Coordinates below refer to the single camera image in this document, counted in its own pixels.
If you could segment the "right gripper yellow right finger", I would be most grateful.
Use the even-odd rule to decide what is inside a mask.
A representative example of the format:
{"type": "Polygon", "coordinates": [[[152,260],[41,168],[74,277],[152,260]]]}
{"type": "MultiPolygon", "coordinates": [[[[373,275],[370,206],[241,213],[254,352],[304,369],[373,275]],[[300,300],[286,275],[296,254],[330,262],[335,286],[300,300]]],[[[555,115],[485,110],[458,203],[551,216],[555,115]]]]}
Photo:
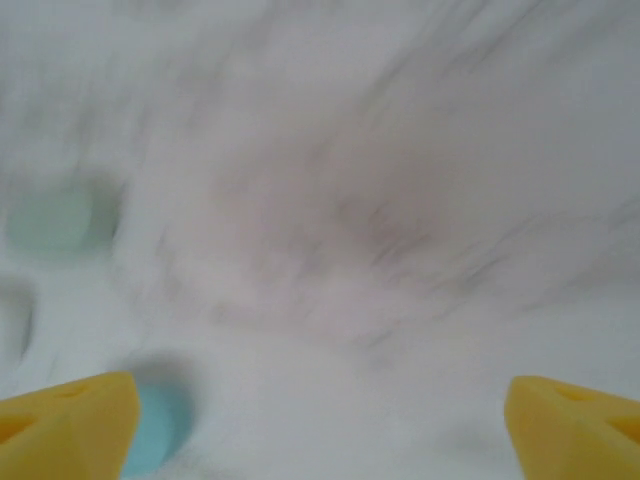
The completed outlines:
{"type": "Polygon", "coordinates": [[[640,480],[640,402],[518,376],[504,418],[525,480],[640,480]]]}

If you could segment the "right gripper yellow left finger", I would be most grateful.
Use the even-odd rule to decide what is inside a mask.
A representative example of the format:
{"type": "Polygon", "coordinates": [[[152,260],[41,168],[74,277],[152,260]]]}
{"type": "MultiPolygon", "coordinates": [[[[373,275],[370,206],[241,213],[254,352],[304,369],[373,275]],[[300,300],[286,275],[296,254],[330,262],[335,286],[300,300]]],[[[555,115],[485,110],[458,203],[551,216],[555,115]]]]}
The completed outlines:
{"type": "Polygon", "coordinates": [[[140,411],[124,371],[0,400],[0,480],[119,480],[140,411]]]}

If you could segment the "blue earbud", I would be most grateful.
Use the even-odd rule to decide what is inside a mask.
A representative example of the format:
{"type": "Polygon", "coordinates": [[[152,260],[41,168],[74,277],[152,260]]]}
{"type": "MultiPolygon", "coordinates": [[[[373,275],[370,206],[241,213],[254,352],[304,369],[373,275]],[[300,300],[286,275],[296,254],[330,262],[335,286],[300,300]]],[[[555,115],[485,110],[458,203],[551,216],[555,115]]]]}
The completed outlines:
{"type": "Polygon", "coordinates": [[[186,388],[177,383],[135,378],[141,413],[121,477],[159,470],[191,433],[194,408],[186,388]]]}

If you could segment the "white earbud case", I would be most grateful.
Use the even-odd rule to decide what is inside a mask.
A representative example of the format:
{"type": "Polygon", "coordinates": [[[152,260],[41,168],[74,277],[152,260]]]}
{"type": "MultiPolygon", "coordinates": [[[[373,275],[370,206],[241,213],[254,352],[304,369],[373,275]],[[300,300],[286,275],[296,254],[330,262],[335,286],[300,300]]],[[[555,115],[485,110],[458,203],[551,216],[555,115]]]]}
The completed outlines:
{"type": "Polygon", "coordinates": [[[35,298],[31,288],[0,284],[0,352],[22,356],[31,335],[35,298]]]}

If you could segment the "mint green earbud case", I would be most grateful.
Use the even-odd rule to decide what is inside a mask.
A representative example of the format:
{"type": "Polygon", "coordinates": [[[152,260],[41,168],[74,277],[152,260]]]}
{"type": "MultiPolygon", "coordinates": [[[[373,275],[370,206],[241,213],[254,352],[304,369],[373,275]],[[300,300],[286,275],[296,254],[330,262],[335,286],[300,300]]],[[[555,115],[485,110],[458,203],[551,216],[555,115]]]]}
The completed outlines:
{"type": "Polygon", "coordinates": [[[100,244],[93,231],[96,194],[86,184],[70,184],[22,197],[7,215],[7,243],[21,253],[74,255],[100,244]]]}

